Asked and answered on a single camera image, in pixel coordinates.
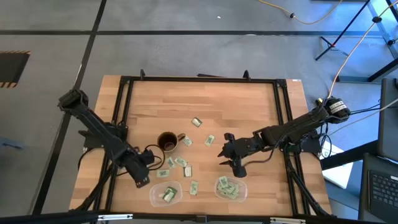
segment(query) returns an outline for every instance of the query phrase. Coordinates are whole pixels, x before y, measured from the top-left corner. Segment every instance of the clear plastic bowl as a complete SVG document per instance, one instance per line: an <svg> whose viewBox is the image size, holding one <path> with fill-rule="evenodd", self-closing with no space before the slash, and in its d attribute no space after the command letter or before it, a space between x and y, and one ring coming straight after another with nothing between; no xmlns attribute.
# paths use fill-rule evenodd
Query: clear plastic bowl
<svg viewBox="0 0 398 224"><path fill-rule="evenodd" d="M177 190L174 198L170 201L170 203L163 200L163 194L166 191L167 187L172 187ZM150 203L153 207L165 207L169 205L173 205L182 199L182 187L181 184L177 181L164 182L161 184L157 184L150 189L149 192Z"/></svg>
<svg viewBox="0 0 398 224"><path fill-rule="evenodd" d="M214 193L217 195L217 197L225 199L225 200L229 200L232 202L243 202L244 200L246 200L246 197L248 196L247 185L242 180L238 180L238 179L230 178L230 177L227 177L227 179L228 179L228 182L239 185L239 195L235 199L231 199L227 196L220 194L220 191L217 189L218 184L220 184L220 182L217 179L216 184L214 185Z"/></svg>

